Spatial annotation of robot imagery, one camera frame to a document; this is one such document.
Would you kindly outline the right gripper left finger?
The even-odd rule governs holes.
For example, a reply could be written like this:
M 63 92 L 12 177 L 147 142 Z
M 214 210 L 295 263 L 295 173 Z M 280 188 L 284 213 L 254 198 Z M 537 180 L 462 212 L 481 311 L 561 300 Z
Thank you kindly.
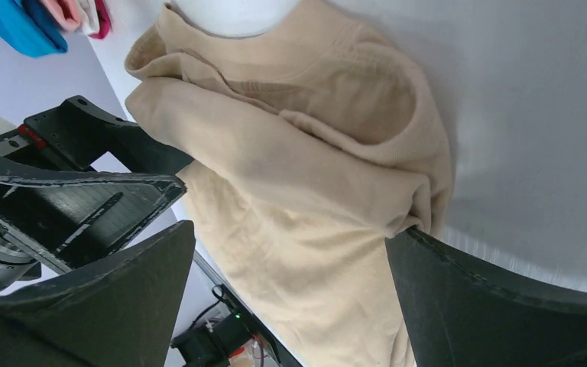
M 0 366 L 162 366 L 195 243 L 193 224 L 180 221 L 0 296 Z

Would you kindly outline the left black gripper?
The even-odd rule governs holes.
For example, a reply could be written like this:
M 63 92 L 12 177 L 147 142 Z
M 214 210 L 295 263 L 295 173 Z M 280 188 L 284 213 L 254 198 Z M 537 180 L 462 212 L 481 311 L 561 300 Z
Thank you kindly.
M 92 171 L 106 153 L 133 173 Z M 83 96 L 0 121 L 0 291 L 42 265 L 64 274 L 123 249 L 186 192 L 156 174 L 192 162 Z

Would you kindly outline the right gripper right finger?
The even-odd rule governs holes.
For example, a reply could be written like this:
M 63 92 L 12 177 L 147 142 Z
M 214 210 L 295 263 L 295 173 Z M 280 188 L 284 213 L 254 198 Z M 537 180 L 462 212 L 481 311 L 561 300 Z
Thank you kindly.
M 385 242 L 419 366 L 587 366 L 587 293 L 409 228 Z

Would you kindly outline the beige t shirt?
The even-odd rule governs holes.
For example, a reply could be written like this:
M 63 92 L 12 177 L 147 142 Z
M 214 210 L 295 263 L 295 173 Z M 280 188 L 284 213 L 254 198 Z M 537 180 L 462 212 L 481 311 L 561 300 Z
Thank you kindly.
M 384 242 L 437 234 L 452 194 L 423 71 L 323 1 L 246 38 L 166 4 L 125 68 L 134 120 L 193 159 L 200 240 L 281 342 L 308 366 L 415 365 Z

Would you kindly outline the white folded t shirt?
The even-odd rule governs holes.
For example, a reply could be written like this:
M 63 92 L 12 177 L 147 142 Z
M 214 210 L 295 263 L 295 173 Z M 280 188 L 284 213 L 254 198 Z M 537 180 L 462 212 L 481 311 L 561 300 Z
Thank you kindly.
M 77 0 L 81 23 L 79 31 L 87 36 L 98 34 L 100 31 L 99 16 L 95 0 Z

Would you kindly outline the blue folded t shirt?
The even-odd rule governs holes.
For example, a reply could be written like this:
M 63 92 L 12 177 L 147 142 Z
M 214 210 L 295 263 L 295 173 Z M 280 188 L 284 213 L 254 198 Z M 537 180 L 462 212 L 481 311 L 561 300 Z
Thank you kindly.
M 68 51 L 59 26 L 38 1 L 0 0 L 0 38 L 27 57 Z

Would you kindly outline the pink folded t shirt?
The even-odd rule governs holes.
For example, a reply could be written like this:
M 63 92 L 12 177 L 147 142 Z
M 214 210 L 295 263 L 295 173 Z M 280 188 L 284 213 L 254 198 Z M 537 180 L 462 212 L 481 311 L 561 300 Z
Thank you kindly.
M 81 7 L 75 0 L 40 0 L 60 29 L 77 31 L 82 24 Z

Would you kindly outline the red folded t shirt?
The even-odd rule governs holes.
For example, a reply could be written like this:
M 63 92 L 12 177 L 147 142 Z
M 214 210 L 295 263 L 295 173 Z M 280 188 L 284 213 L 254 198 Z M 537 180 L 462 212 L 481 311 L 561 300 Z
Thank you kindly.
M 112 30 L 112 22 L 109 16 L 109 11 L 105 4 L 104 0 L 95 0 L 96 5 L 96 14 L 98 17 L 99 22 L 99 31 L 93 34 L 90 34 L 89 37 L 97 40 L 102 40 L 106 38 L 106 36 Z

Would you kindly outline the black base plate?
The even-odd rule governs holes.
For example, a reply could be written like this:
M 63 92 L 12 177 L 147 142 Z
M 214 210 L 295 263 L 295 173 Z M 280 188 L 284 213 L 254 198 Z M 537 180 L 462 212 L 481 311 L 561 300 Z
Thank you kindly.
M 170 342 L 186 366 L 230 366 L 243 352 L 255 366 L 302 365 L 200 253 L 193 262 L 212 281 L 215 302 Z

